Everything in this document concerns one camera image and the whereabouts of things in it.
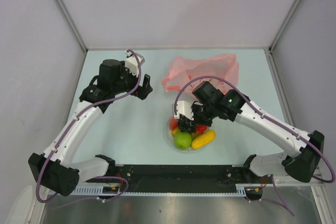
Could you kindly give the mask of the red fake mango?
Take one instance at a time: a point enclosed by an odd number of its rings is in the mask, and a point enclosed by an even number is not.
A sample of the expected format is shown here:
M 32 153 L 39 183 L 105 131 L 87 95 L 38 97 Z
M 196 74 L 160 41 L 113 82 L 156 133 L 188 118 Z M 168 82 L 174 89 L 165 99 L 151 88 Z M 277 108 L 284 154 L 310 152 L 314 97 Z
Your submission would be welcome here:
M 207 126 L 205 125 L 197 125 L 196 126 L 196 133 L 197 134 L 202 134 L 203 132 L 205 132 L 208 129 Z

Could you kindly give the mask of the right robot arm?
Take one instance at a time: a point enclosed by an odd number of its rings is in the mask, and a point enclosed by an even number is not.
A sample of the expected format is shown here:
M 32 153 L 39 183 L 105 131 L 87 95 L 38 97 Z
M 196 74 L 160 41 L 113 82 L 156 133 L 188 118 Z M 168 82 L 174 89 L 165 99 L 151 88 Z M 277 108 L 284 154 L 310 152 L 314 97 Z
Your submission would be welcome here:
M 268 174 L 287 174 L 303 183 L 313 178 L 323 150 L 324 136 L 318 131 L 299 130 L 263 111 L 241 92 L 230 89 L 222 93 L 203 81 L 192 92 L 200 102 L 193 105 L 194 120 L 209 125 L 215 118 L 246 126 L 282 149 L 281 153 L 250 155 L 244 162 L 243 179 L 254 183 Z

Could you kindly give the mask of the orange fake fruit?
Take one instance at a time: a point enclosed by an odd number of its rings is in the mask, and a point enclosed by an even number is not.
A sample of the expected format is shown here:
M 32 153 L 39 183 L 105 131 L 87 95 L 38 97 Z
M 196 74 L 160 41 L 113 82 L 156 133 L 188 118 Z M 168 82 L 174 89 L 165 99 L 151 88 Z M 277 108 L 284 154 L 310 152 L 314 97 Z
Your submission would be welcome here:
M 216 137 L 215 131 L 209 130 L 193 139 L 191 143 L 191 148 L 194 150 L 200 149 L 205 145 L 211 143 L 215 139 L 215 137 Z

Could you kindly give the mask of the yellow fake mango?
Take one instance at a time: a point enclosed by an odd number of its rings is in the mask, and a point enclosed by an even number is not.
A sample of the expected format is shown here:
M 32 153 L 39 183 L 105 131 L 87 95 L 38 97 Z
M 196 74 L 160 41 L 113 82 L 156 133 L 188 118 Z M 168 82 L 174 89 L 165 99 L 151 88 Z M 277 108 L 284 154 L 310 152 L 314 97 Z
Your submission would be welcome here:
M 175 136 L 178 132 L 180 132 L 180 129 L 178 127 L 176 127 L 173 131 L 172 131 L 172 135 Z

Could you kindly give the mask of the white paper plate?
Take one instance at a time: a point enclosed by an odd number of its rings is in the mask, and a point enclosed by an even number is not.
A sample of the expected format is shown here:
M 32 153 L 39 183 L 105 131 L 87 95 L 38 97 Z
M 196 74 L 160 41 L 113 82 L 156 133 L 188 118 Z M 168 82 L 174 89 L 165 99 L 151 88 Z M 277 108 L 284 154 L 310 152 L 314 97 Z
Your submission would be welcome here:
M 175 147 L 174 145 L 174 136 L 172 135 L 172 131 L 170 130 L 169 128 L 169 120 L 167 122 L 167 126 L 166 126 L 166 139 L 167 139 L 167 142 L 176 150 L 178 151 L 181 151 L 181 152 L 193 152 L 193 151 L 196 151 L 194 149 L 191 148 L 191 145 L 189 148 L 185 149 L 185 150 L 180 150 L 178 148 Z M 199 135 L 201 134 L 197 134 L 197 133 L 190 133 L 191 137 L 192 137 L 192 140 L 195 139 L 196 137 L 198 137 Z

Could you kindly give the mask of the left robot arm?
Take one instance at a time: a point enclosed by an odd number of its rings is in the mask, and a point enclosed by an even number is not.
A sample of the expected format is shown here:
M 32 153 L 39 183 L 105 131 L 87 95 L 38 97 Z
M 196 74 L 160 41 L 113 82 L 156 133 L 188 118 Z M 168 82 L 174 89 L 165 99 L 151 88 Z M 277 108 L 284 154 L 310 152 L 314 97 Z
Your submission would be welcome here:
M 105 182 L 115 178 L 115 161 L 104 155 L 74 163 L 74 155 L 91 127 L 109 105 L 129 95 L 141 100 L 152 92 L 150 76 L 142 74 L 143 56 L 131 52 L 126 60 L 106 59 L 99 73 L 82 91 L 69 122 L 42 154 L 31 154 L 28 164 L 36 181 L 36 197 L 44 186 L 62 196 L 70 195 L 77 185 L 100 177 Z

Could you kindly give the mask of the dark fake grapes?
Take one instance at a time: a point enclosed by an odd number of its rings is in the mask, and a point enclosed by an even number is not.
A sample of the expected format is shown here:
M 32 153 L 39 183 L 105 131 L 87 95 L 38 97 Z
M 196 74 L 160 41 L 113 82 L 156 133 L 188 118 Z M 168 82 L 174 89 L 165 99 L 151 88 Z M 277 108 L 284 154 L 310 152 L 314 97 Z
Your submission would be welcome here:
M 196 124 L 187 118 L 179 119 L 177 125 L 181 132 L 196 133 Z

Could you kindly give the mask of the green fake apple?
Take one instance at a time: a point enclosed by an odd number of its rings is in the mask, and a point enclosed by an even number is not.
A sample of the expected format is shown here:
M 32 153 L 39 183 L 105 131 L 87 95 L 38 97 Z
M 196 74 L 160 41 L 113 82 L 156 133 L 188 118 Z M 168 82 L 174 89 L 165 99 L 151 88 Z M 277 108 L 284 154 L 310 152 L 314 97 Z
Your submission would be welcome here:
M 174 135 L 174 145 L 180 150 L 185 150 L 190 147 L 192 142 L 192 137 L 190 133 L 178 132 Z

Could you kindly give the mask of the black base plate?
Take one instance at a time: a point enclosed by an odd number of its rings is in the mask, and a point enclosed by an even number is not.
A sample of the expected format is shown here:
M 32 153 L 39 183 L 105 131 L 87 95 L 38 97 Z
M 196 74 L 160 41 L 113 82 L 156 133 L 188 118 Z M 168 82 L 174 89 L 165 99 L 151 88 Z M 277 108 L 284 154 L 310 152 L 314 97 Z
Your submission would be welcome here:
M 116 165 L 105 176 L 120 175 L 129 193 L 232 193 L 238 184 L 271 185 L 245 167 L 232 165 Z

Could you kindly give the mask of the fake watermelon slice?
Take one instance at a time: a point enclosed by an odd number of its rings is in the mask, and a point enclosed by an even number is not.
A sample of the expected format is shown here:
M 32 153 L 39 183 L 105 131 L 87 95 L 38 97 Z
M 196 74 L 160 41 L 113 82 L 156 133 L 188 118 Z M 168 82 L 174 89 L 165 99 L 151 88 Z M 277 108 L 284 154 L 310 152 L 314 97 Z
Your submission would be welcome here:
M 169 120 L 170 130 L 173 131 L 177 127 L 178 127 L 178 119 L 175 119 L 174 117 L 171 117 L 170 120 Z

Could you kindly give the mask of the pink plastic bag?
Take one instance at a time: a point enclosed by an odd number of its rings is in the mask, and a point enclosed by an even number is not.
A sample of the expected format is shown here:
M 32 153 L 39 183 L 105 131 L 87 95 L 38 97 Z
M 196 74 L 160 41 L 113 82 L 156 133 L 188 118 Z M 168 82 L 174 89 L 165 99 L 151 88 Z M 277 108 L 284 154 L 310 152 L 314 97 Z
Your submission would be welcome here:
M 166 92 L 180 91 L 189 81 L 201 76 L 216 76 L 237 86 L 239 63 L 235 54 L 220 54 L 208 59 L 186 59 L 176 57 L 162 79 Z

